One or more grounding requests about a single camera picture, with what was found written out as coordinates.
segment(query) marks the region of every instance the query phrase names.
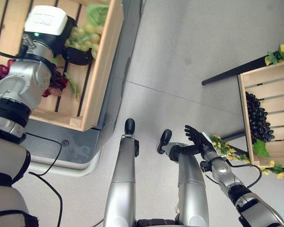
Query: red grape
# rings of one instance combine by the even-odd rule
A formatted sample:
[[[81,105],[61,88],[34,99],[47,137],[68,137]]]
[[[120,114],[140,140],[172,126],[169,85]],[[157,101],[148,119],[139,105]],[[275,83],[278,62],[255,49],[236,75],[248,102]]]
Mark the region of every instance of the red grape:
[[[8,68],[10,68],[10,66],[15,62],[14,59],[9,59],[8,60]]]
[[[48,97],[51,93],[49,92],[49,90],[45,90],[44,93],[43,93],[43,97]]]
[[[2,74],[5,74],[5,75],[8,75],[9,73],[9,69],[5,65],[0,65],[0,71],[2,72]]]
[[[67,82],[68,82],[68,80],[67,80],[65,77],[62,77],[62,79],[61,79],[61,83],[63,83],[63,84],[67,84]]]

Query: black cable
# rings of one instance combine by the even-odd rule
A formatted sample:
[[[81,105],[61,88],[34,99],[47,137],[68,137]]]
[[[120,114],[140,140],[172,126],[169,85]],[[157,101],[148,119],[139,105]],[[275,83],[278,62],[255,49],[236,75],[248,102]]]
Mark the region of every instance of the black cable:
[[[99,225],[102,221],[104,221],[104,219],[102,219],[102,220],[99,221],[97,224],[93,225],[92,227],[96,227],[96,226]]]
[[[0,52],[0,55],[3,56],[3,57],[11,58],[11,59],[19,59],[19,57],[16,57],[14,55],[10,55],[10,54],[7,54],[7,53],[3,53],[3,52]]]
[[[61,195],[54,189],[54,187],[51,186],[50,183],[48,183],[45,179],[43,179],[42,177],[40,177],[40,175],[35,174],[33,172],[28,172],[31,175],[34,175],[36,177],[38,177],[41,181],[43,181],[50,189],[52,189],[52,191],[58,196],[59,200],[60,200],[60,212],[59,212],[59,219],[58,219],[58,224],[57,227],[60,226],[61,223],[61,217],[62,217],[62,209],[63,209],[63,202],[62,202],[62,197]]]
[[[251,188],[252,186],[254,186],[256,183],[259,182],[259,180],[260,180],[261,177],[262,177],[262,170],[261,170],[258,166],[256,166],[256,165],[253,165],[253,164],[244,164],[244,165],[233,166],[233,165],[231,164],[231,162],[230,162],[228,159],[226,159],[225,162],[226,162],[228,165],[230,165],[230,167],[239,168],[239,167],[246,167],[246,166],[249,166],[249,167],[254,167],[254,168],[256,168],[256,169],[259,171],[259,177],[255,180],[254,183],[252,183],[251,185],[247,186],[247,188]]]
[[[206,176],[209,180],[211,180],[212,182],[214,182],[215,184],[219,184],[218,182],[216,182],[215,180],[213,180],[212,178],[210,178],[208,175],[205,174],[205,176]]]
[[[51,142],[54,142],[54,143],[57,143],[57,144],[60,145],[59,152],[58,152],[58,154],[57,154],[55,160],[53,161],[53,163],[49,166],[49,168],[48,168],[44,173],[42,173],[42,174],[37,174],[38,176],[43,176],[43,175],[47,174],[47,172],[53,167],[53,165],[54,165],[55,162],[57,161],[57,159],[58,159],[58,157],[59,157],[59,155],[60,155],[60,153],[61,153],[61,150],[62,150],[62,144],[59,143],[59,142],[57,142],[57,141],[55,141],[55,140],[51,140],[51,139],[48,139],[48,138],[45,138],[45,137],[42,137],[42,136],[37,136],[37,135],[34,135],[34,134],[32,134],[32,133],[26,132],[26,134],[27,134],[27,135],[30,135],[30,136],[34,136],[34,137],[40,138],[40,139],[48,140],[48,141],[51,141]]]

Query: green leaf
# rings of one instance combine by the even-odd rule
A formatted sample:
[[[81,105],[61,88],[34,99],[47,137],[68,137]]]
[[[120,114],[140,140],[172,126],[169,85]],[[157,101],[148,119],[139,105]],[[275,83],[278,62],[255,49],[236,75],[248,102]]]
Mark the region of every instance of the green leaf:
[[[76,98],[78,98],[78,90],[77,90],[77,87],[74,83],[74,81],[71,79],[71,76],[69,73],[65,72],[65,77],[67,78],[68,82],[70,83],[71,85],[71,91],[73,92],[73,94],[75,95]]]
[[[255,142],[253,146],[253,150],[255,154],[257,155],[261,155],[264,157],[270,157],[268,151],[266,150],[265,143],[259,139],[257,139],[257,141]]]
[[[278,63],[277,58],[275,57],[274,53],[272,53],[272,52],[268,52],[268,59],[273,64],[277,64]]]

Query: gray tile floor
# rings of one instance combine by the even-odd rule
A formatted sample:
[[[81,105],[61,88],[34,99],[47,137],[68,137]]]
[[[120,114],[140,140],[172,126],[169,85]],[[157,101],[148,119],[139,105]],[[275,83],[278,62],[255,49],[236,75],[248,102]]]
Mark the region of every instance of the gray tile floor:
[[[243,128],[238,85],[230,78],[208,86],[201,81],[263,56],[284,42],[284,0],[148,0],[142,16],[124,99],[111,140],[97,169],[72,178],[45,178],[63,197],[62,226],[90,227],[102,219],[124,122],[136,121],[137,218],[171,218],[178,202],[178,169],[155,149],[162,131],[188,142],[190,124],[207,134]],[[246,149],[245,139],[233,144]],[[237,170],[247,183],[253,170]],[[238,214],[221,190],[205,179],[212,227],[239,227]],[[16,183],[40,226],[55,226],[59,202],[38,179],[25,174]],[[284,179],[264,176],[254,187],[284,217]]]

